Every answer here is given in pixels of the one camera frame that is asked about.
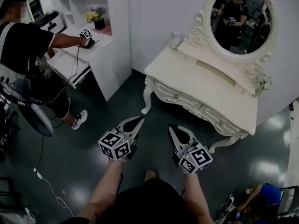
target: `black shorts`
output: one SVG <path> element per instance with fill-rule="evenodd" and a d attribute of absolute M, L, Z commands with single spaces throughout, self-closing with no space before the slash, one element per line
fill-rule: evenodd
<path fill-rule="evenodd" d="M 88 224 L 81 217 L 68 219 L 61 224 Z M 97 223 L 188 223 L 197 224 L 195 216 L 186 208 L 183 198 L 161 179 L 149 179 L 142 187 L 120 193 L 113 206 L 108 208 Z"/>
<path fill-rule="evenodd" d="M 47 102 L 46 106 L 53 110 L 57 118 L 65 118 L 70 109 L 70 102 L 65 89 L 59 94 L 65 86 L 61 78 L 53 73 L 52 77 L 48 80 L 43 77 L 30 80 L 31 97 Z"/>

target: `bag strap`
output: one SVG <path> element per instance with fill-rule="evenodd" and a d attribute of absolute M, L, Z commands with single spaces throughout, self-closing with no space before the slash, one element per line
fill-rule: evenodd
<path fill-rule="evenodd" d="M 3 46 L 4 46 L 4 42 L 5 42 L 5 38 L 8 34 L 8 31 L 10 30 L 10 28 L 14 25 L 15 23 L 14 22 L 10 22 L 9 24 L 7 24 L 1 35 L 0 35 L 0 60 L 1 60 L 1 56 L 2 56 L 2 51 L 3 51 Z"/>
<path fill-rule="evenodd" d="M 243 11 L 243 9 L 244 9 L 245 6 L 246 6 L 246 3 L 245 3 L 245 2 L 243 2 L 243 3 L 240 4 L 240 12 Z"/>

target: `potted plant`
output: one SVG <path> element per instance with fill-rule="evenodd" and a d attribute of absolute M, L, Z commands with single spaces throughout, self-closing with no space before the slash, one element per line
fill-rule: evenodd
<path fill-rule="evenodd" d="M 94 23 L 94 27 L 97 30 L 102 30 L 105 28 L 105 21 L 102 17 L 105 13 L 105 10 L 102 7 L 98 7 L 96 9 L 91 8 L 90 12 L 84 13 L 83 18 L 88 23 Z"/>
<path fill-rule="evenodd" d="M 273 84 L 272 76 L 270 73 L 263 74 L 258 77 L 260 87 L 256 90 L 254 97 L 258 97 L 262 91 L 268 91 Z"/>

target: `yellow flowers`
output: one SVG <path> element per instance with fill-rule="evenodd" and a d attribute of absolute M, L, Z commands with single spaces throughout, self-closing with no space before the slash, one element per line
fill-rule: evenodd
<path fill-rule="evenodd" d="M 95 11 L 84 13 L 83 14 L 83 18 L 88 23 L 91 23 L 91 22 L 94 22 L 94 21 L 98 21 L 98 20 L 102 20 L 102 18 L 99 16 L 99 14 L 97 12 L 95 12 Z"/>

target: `flower pot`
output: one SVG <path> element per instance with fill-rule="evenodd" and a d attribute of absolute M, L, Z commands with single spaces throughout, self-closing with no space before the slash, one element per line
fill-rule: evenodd
<path fill-rule="evenodd" d="M 262 89 L 256 89 L 256 93 L 253 97 L 258 97 L 262 94 L 263 90 Z"/>
<path fill-rule="evenodd" d="M 94 27 L 97 29 L 97 30 L 102 30 L 103 28 L 105 28 L 105 20 L 102 19 L 102 20 L 98 20 L 98 21 L 94 21 Z"/>

